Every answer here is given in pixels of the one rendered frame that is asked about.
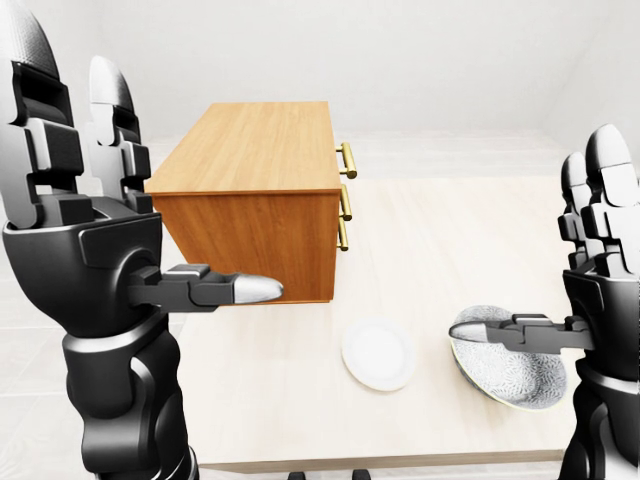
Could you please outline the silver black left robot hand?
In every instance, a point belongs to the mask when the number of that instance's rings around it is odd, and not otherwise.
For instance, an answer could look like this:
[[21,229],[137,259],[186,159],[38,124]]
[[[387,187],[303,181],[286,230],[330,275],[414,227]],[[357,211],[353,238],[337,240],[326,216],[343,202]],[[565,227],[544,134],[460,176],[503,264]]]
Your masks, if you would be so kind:
[[124,76],[95,57],[93,120],[73,121],[48,39],[20,0],[0,0],[3,242],[30,301],[79,338],[110,337],[148,315],[274,300],[275,279],[205,264],[160,268],[162,219],[144,190],[149,153]]

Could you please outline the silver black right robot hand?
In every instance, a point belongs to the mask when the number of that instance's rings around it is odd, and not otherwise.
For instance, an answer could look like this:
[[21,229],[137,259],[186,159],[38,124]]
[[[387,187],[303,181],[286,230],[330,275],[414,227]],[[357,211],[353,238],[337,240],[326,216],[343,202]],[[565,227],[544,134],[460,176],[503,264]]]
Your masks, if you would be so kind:
[[566,202],[558,226],[575,250],[563,273],[572,313],[555,323],[542,314],[474,319],[452,326],[453,339],[499,343],[511,351],[558,354],[583,349],[593,369],[625,381],[638,377],[640,186],[620,131],[594,131],[585,152],[561,170]]

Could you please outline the grey patterned bowl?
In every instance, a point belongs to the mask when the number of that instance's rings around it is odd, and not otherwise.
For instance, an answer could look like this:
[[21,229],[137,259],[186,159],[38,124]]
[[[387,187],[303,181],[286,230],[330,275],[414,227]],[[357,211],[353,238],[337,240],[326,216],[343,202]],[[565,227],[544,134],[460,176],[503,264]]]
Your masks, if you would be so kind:
[[568,380],[560,356],[512,352],[497,343],[453,339],[451,350],[462,376],[485,396],[505,405],[542,410],[556,405]]

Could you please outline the white plate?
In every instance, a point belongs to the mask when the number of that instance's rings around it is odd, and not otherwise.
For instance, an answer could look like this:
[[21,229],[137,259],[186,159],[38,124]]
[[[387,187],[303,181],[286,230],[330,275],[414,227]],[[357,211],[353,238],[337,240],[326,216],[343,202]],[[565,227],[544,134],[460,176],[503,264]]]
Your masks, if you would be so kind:
[[355,380],[378,392],[404,388],[417,365],[407,330],[383,318],[366,318],[350,325],[342,338],[341,356]]

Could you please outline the wooden cabinet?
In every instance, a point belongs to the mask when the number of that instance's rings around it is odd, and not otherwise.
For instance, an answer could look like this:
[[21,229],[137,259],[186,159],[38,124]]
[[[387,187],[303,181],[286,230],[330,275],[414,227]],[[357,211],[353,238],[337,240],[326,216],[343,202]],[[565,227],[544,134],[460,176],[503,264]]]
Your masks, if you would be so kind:
[[325,102],[216,103],[146,182],[189,263],[334,297],[341,181]]

